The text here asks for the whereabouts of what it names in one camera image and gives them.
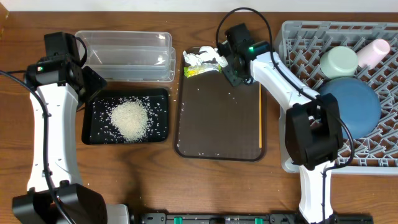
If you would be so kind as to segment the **wooden chopstick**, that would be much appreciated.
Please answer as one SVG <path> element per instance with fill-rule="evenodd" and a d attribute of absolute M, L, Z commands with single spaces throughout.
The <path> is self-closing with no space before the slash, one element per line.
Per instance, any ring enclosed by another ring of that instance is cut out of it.
<path fill-rule="evenodd" d="M 259 84 L 259 149 L 262 149 L 262 87 Z"/>

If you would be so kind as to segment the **white tissue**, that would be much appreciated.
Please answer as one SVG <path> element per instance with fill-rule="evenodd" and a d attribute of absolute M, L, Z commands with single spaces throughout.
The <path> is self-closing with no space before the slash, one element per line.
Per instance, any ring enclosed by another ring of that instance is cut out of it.
<path fill-rule="evenodd" d="M 197 54 L 187 53 L 186 51 L 183 51 L 183 57 L 185 59 L 185 62 L 192 66 L 201 65 L 207 62 L 210 63 L 213 62 L 214 60 L 222 68 L 228 65 L 227 59 L 218 53 L 218 49 L 210 46 L 200 47 L 199 53 Z"/>

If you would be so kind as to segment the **green snack wrapper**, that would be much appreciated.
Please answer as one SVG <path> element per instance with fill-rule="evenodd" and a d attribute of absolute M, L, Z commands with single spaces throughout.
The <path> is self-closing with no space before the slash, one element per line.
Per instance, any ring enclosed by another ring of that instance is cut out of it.
<path fill-rule="evenodd" d="M 201 65 L 191 65 L 184 68 L 184 76 L 187 78 L 200 75 L 206 72 L 220 72 L 221 66 L 215 63 L 203 63 Z"/>

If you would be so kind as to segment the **pile of white rice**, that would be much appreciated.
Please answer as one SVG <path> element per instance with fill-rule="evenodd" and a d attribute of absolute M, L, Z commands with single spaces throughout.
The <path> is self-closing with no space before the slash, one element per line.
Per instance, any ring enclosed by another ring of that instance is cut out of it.
<path fill-rule="evenodd" d="M 146 132 L 147 111 L 140 103 L 126 103 L 111 111 L 111 122 L 128 140 L 136 140 Z"/>

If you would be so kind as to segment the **mint green bowl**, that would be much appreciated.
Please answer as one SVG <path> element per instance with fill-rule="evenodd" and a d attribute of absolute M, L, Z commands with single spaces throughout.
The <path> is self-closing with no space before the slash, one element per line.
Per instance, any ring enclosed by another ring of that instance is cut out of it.
<path fill-rule="evenodd" d="M 329 79 L 352 77 L 358 67 L 358 56 L 348 47 L 338 46 L 323 54 L 320 68 Z"/>

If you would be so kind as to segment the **dark blue plate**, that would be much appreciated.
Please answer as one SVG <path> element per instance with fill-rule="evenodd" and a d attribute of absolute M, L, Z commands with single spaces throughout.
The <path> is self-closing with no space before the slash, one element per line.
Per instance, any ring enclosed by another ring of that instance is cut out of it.
<path fill-rule="evenodd" d="M 381 104 L 376 92 L 361 80 L 343 77 L 324 84 L 321 95 L 331 93 L 338 101 L 340 118 L 353 139 L 367 136 L 381 118 Z"/>

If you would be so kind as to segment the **pink cup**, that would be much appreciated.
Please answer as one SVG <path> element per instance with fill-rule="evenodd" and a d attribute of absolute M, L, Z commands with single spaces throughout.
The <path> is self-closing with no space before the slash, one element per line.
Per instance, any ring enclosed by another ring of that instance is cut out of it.
<path fill-rule="evenodd" d="M 390 50 L 391 47 L 386 40 L 376 39 L 356 53 L 358 56 L 358 66 L 373 69 Z"/>

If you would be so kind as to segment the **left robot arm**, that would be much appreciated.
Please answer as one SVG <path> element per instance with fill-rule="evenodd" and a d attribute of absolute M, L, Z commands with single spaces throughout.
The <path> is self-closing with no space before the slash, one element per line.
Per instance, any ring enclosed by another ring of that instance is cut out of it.
<path fill-rule="evenodd" d="M 72 34 L 44 36 L 46 56 L 29 65 L 21 85 L 34 110 L 34 161 L 27 193 L 12 199 L 21 223 L 107 223 L 103 197 L 83 185 L 76 160 L 75 116 L 106 87 L 85 64 Z"/>

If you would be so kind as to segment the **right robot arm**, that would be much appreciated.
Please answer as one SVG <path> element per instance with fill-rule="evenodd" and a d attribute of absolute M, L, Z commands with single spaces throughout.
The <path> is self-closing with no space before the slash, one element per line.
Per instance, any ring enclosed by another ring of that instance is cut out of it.
<path fill-rule="evenodd" d="M 306 223 L 333 223 L 330 169 L 343 145 L 336 98 L 303 84 L 266 41 L 256 42 L 245 24 L 229 28 L 218 51 L 227 61 L 222 69 L 232 86 L 259 82 L 278 102 L 283 119 L 283 146 L 298 166 L 299 210 Z M 322 98 L 325 106 L 317 105 Z"/>

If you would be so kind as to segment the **black waste tray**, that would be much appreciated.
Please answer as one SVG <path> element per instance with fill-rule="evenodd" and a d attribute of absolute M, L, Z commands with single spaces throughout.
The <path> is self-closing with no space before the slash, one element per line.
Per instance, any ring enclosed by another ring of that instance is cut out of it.
<path fill-rule="evenodd" d="M 128 140 L 111 122 L 111 111 L 126 103 L 140 103 L 147 111 L 146 132 Z M 161 142 L 169 133 L 169 101 L 165 88 L 104 90 L 85 106 L 81 140 L 84 144 Z"/>

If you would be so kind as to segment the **grey dishwasher rack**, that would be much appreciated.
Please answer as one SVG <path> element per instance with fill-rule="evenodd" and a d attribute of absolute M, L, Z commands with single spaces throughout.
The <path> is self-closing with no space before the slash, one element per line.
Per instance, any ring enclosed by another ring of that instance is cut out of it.
<path fill-rule="evenodd" d="M 335 174 L 397 175 L 397 24 L 285 21 L 274 42 L 292 73 L 317 90 L 326 82 L 319 65 L 324 53 L 338 46 L 357 52 L 375 39 L 386 40 L 390 52 L 373 69 L 358 68 L 354 76 L 378 95 L 381 118 L 367 136 L 355 140 L 353 162 Z"/>

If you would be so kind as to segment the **clear plastic bin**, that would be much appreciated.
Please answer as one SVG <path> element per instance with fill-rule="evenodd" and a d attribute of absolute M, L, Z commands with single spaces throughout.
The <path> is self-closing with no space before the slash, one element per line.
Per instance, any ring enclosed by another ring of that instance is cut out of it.
<path fill-rule="evenodd" d="M 75 34 L 85 65 L 107 81 L 172 82 L 176 54 L 168 32 L 81 30 Z"/>

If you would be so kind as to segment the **dark brown serving tray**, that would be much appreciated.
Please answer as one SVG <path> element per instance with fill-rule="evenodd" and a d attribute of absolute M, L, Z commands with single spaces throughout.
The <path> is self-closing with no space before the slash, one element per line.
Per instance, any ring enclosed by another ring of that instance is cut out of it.
<path fill-rule="evenodd" d="M 267 153 L 267 96 L 262 87 L 259 149 L 259 83 L 233 87 L 220 72 L 179 75 L 173 147 L 187 159 L 256 162 Z"/>

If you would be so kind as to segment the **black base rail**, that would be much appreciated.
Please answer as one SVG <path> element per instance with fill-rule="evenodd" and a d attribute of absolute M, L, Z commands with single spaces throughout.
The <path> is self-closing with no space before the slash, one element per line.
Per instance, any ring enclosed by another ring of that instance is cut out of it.
<path fill-rule="evenodd" d="M 266 215 L 170 215 L 160 212 L 144 213 L 138 220 L 123 204 L 106 206 L 108 223 L 137 224 L 299 224 L 305 219 L 298 213 L 274 213 Z"/>

